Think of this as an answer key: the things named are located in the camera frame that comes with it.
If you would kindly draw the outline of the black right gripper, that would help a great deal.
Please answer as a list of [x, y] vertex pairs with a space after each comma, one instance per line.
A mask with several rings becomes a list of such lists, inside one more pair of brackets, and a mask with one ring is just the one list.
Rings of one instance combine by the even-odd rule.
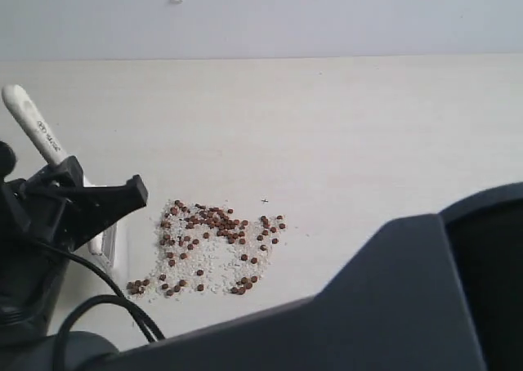
[[48, 164], [29, 179], [8, 180], [15, 166], [14, 151], [3, 142], [1, 332], [45, 334], [69, 264], [58, 251], [81, 248], [144, 208], [149, 194], [139, 175], [120, 186], [84, 187], [75, 156]]

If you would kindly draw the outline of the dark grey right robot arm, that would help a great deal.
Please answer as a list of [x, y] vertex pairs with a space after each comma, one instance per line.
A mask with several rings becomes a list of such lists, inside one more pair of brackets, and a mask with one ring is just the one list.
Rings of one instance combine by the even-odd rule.
[[134, 176], [87, 188], [74, 157], [10, 180], [1, 146], [4, 370], [519, 370], [522, 186], [382, 226], [314, 297], [178, 337], [117, 285], [48, 325], [70, 261], [146, 205]]

